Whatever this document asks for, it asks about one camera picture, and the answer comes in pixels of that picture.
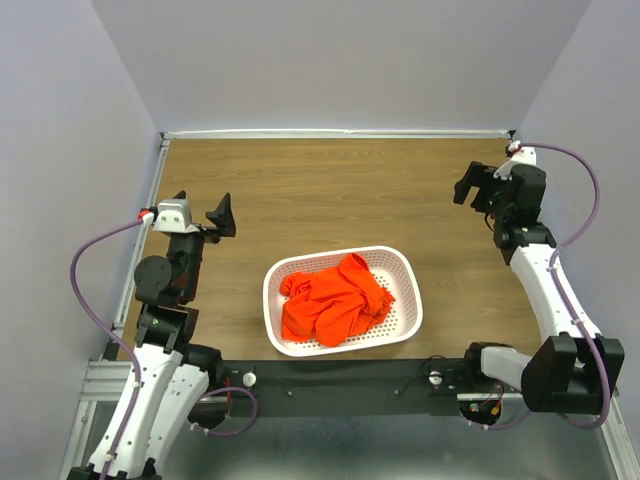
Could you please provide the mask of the white perforated basket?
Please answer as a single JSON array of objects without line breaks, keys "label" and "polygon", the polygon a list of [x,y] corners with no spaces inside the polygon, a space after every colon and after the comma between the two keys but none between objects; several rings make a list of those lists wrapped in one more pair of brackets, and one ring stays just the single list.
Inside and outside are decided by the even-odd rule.
[{"label": "white perforated basket", "polygon": [[263,311],[270,342],[291,357],[405,341],[423,320],[411,265],[386,246],[277,262],[263,282]]}]

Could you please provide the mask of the orange t-shirt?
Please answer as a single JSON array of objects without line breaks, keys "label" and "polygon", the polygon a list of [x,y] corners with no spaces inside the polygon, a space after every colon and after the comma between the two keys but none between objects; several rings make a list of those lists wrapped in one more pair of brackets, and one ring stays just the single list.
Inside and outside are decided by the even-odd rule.
[{"label": "orange t-shirt", "polygon": [[330,348],[382,324],[395,302],[357,253],[346,255],[335,267],[292,273],[281,282],[279,292],[287,298],[281,314],[282,337],[315,340]]}]

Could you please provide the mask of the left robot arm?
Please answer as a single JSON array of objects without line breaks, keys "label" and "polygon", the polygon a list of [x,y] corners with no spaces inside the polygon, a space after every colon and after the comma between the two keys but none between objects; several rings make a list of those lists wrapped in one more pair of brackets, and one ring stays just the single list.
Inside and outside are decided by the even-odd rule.
[{"label": "left robot arm", "polygon": [[219,350],[191,338],[206,244],[236,235],[231,196],[206,213],[206,224],[191,217],[185,192],[140,211],[136,225],[166,235],[165,255],[142,258],[133,271],[141,304],[129,373],[111,421],[84,466],[70,479],[157,479],[189,413],[202,395],[214,393],[223,376]]}]

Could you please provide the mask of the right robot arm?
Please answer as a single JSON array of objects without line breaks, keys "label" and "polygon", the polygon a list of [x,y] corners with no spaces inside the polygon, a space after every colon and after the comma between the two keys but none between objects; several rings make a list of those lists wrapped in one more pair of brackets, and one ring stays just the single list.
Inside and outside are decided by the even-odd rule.
[{"label": "right robot arm", "polygon": [[453,201],[478,191],[472,208],[493,222],[493,239],[525,290],[542,344],[532,356],[496,343],[474,342],[460,379],[480,392],[494,381],[519,391],[533,412],[593,415],[603,422],[625,352],[604,337],[581,308],[556,255],[557,242],[539,220],[546,174],[534,165],[500,168],[471,163],[454,186]]}]

